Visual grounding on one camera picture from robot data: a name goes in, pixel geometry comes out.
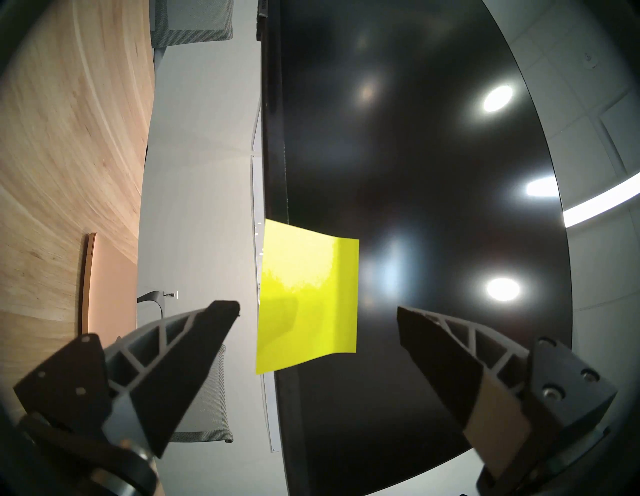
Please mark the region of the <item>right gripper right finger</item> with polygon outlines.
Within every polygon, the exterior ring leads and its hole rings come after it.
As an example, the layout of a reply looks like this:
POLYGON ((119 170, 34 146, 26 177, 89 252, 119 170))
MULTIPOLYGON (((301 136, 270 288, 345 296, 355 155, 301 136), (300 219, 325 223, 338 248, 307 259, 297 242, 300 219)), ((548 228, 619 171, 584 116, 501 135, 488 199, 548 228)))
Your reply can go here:
POLYGON ((616 387, 560 341, 530 349, 475 322, 398 306, 402 347, 461 426, 479 480, 549 480, 607 434, 616 387))

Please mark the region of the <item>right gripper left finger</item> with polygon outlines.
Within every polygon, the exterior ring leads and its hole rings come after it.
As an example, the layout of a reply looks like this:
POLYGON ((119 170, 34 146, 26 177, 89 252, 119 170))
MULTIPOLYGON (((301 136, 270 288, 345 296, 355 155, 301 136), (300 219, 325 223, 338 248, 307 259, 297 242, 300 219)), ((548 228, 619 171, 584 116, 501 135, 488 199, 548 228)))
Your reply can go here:
POLYGON ((97 442, 131 440, 161 457, 239 317, 213 301, 139 327, 103 348, 76 337, 14 386, 27 414, 97 442))

